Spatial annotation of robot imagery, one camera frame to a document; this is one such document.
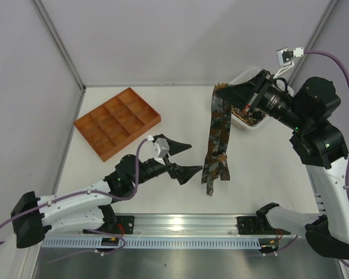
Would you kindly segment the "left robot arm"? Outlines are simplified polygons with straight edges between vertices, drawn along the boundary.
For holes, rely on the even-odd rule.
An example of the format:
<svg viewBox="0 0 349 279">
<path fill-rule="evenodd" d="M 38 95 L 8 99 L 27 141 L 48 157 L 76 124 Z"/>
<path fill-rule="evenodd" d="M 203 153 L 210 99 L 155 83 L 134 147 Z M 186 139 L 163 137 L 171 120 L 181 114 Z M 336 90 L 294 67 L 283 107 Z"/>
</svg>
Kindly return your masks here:
<svg viewBox="0 0 349 279">
<path fill-rule="evenodd" d="M 29 248 L 52 233 L 112 232 L 116 216 L 111 205 L 128 201 L 138 186 L 163 174 L 179 184 L 187 183 L 202 166 L 181 166 L 170 157 L 191 148 L 163 134 L 149 136 L 155 156 L 142 162 L 139 152 L 121 158 L 114 171 L 98 182 L 64 195 L 37 197 L 35 192 L 21 196 L 10 213 L 17 248 Z"/>
</svg>

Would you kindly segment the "brown grey floral tie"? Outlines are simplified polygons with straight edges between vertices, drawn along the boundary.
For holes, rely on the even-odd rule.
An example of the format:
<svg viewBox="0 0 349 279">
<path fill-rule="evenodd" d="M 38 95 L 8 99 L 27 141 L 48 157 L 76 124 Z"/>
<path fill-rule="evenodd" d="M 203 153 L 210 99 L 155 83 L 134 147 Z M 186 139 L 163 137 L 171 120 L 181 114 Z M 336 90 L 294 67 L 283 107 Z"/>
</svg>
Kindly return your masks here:
<svg viewBox="0 0 349 279">
<path fill-rule="evenodd" d="M 216 179 L 230 180 L 227 147 L 230 138 L 232 107 L 217 95 L 218 91 L 228 86 L 225 83 L 216 84 L 212 93 L 208 149 L 201 176 L 201 183 L 206 185 L 206 194 L 209 196 L 213 195 L 213 184 Z"/>
</svg>

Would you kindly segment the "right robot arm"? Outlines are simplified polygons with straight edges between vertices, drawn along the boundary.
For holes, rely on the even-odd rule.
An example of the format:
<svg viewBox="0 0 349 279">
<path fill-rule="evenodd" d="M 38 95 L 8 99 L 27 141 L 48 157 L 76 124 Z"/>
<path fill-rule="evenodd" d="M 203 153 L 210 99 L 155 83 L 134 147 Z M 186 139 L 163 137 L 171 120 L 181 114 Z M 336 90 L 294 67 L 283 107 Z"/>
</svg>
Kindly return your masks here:
<svg viewBox="0 0 349 279">
<path fill-rule="evenodd" d="M 278 88 L 266 70 L 236 85 L 224 85 L 217 96 L 245 112 L 259 109 L 293 132 L 290 143 L 306 167 L 317 214 L 288 210 L 269 203 L 257 211 L 265 227 L 304 237 L 319 255 L 349 260 L 349 151 L 341 131 L 329 121 L 340 105 L 333 83 L 310 77 L 294 95 Z"/>
</svg>

